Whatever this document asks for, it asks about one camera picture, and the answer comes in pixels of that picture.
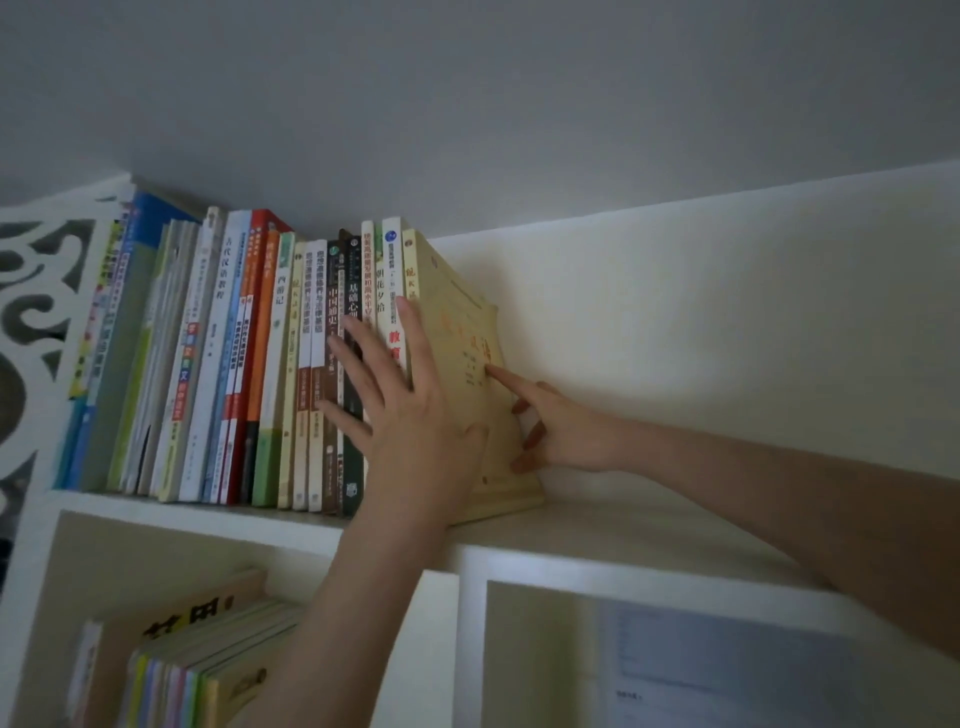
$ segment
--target left hand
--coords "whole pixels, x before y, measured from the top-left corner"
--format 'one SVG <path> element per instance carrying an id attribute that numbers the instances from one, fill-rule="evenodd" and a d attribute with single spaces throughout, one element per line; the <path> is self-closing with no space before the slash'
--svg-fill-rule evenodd
<path id="1" fill-rule="evenodd" d="M 347 316 L 344 328 L 360 345 L 363 361 L 339 336 L 330 336 L 328 344 L 356 387 L 370 424 L 332 401 L 324 401 L 323 412 L 370 460 L 361 512 L 446 526 L 467 505 L 488 430 L 457 425 L 417 310 L 402 297 L 396 298 L 396 310 L 410 350 L 413 388 L 380 338 Z"/>

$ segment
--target green book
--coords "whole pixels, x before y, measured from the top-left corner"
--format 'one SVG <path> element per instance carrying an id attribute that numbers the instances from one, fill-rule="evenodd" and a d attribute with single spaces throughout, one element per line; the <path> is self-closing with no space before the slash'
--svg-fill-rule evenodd
<path id="1" fill-rule="evenodd" d="M 283 385 L 290 332 L 290 281 L 297 234 L 280 236 L 276 254 L 276 274 L 270 308 L 270 338 L 263 367 L 263 399 L 260 404 L 260 428 L 253 470 L 252 503 L 263 508 L 276 507 L 276 488 L 280 476 L 280 440 L 283 432 Z"/>

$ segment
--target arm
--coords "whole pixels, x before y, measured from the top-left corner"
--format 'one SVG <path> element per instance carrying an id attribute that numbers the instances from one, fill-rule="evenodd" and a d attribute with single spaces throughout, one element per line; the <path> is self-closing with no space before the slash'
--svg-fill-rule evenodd
<path id="1" fill-rule="evenodd" d="M 370 723 L 396 634 L 446 525 L 464 507 L 487 431 L 459 428 L 446 407 L 433 354 L 413 308 L 397 298 L 407 335 L 411 391 L 386 347 L 356 319 L 345 328 L 361 362 L 336 337 L 330 346 L 357 388 L 371 424 L 331 402 L 324 414 L 370 460 L 369 489 L 330 570 L 248 724 Z"/>
<path id="2" fill-rule="evenodd" d="M 540 421 L 513 467 L 648 477 L 750 531 L 960 657 L 960 482 L 588 409 L 497 367 Z"/>

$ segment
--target orange book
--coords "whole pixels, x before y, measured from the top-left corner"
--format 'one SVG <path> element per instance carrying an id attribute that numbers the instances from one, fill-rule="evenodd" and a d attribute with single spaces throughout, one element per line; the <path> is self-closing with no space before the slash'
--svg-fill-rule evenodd
<path id="1" fill-rule="evenodd" d="M 274 302 L 274 275 L 276 255 L 280 246 L 280 231 L 271 227 L 263 247 L 263 275 L 260 277 L 259 296 L 256 299 L 256 332 L 253 336 L 253 368 L 250 398 L 247 400 L 247 432 L 244 438 L 243 471 L 240 476 L 240 502 L 250 503 L 253 494 L 253 474 L 256 471 L 256 444 L 260 436 L 260 405 L 263 403 L 263 372 L 267 363 L 267 342 L 270 339 L 271 308 Z"/>
<path id="2" fill-rule="evenodd" d="M 224 474 L 220 486 L 221 503 L 250 502 L 241 499 L 241 484 L 244 482 L 245 453 L 248 449 L 247 418 L 253 385 L 253 353 L 257 346 L 259 329 L 260 291 L 263 283 L 263 266 L 270 231 L 288 232 L 290 227 L 276 217 L 269 209 L 253 211 L 250 221 L 250 235 L 247 244 L 247 259 L 244 264 L 243 287 L 240 290 L 240 310 L 237 320 L 242 320 L 240 328 L 239 360 L 236 380 L 233 384 L 233 397 L 230 402 L 230 422 L 227 438 L 227 452 L 224 456 Z M 276 246 L 274 246 L 274 265 L 276 265 Z M 267 321 L 270 310 L 267 310 Z M 263 365 L 260 366 L 258 386 L 262 386 Z M 260 407 L 257 402 L 256 418 L 259 422 Z M 256 439 L 253 440 L 251 458 L 255 460 Z M 251 488 L 253 469 L 251 468 Z"/>

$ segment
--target blue book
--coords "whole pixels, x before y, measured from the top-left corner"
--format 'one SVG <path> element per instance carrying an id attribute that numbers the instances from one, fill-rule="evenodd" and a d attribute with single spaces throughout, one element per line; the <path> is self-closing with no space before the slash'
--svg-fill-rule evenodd
<path id="1" fill-rule="evenodd" d="M 158 197 L 137 190 L 117 258 L 107 314 L 86 391 L 77 442 L 63 488 L 103 490 L 110 454 L 129 385 L 130 363 L 153 276 L 156 249 L 170 220 L 195 218 Z"/>
<path id="2" fill-rule="evenodd" d="M 217 395 L 213 401 L 213 418 L 210 420 L 210 436 L 207 440 L 208 448 L 206 451 L 206 468 L 204 471 L 204 489 L 201 495 L 201 502 L 217 502 L 217 494 L 213 492 L 213 476 L 217 470 L 217 458 L 223 457 L 223 452 L 218 449 L 220 440 L 220 425 L 225 422 L 223 417 L 224 402 L 227 400 L 227 387 L 230 373 L 230 351 L 233 348 L 233 334 L 236 331 L 237 315 L 240 311 L 240 289 L 243 278 L 243 268 L 247 256 L 247 237 L 250 234 L 250 212 L 232 212 L 231 215 L 246 216 L 246 222 L 241 221 L 240 245 L 237 249 L 237 266 L 233 274 L 233 292 L 230 298 L 230 310 L 227 315 L 227 325 L 224 327 L 224 350 L 220 355 L 220 374 L 217 376 Z"/>

